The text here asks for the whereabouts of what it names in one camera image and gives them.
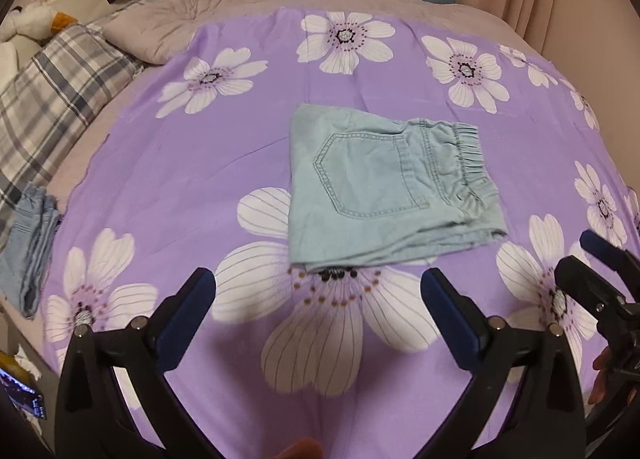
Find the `person's right hand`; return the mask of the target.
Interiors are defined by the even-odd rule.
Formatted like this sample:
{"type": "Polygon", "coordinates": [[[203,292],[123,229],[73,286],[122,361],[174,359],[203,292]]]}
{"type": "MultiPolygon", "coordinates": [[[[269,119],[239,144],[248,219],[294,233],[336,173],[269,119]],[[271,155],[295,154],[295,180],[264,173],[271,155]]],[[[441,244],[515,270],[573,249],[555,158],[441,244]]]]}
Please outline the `person's right hand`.
{"type": "Polygon", "coordinates": [[[606,346],[592,363],[592,369],[597,371],[597,376],[588,397],[588,404],[591,406],[600,404],[600,402],[605,399],[606,390],[608,389],[608,366],[611,361],[612,352],[611,349],[606,346]]]}

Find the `person's left hand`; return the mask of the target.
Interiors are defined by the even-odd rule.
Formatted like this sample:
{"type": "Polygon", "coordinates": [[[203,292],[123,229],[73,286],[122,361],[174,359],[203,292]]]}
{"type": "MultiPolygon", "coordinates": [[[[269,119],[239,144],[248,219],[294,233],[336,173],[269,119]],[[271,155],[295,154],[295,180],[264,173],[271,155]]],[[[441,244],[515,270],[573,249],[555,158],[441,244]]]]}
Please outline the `person's left hand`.
{"type": "Polygon", "coordinates": [[[324,452],[321,444],[315,439],[299,439],[270,459],[322,459],[324,452]]]}

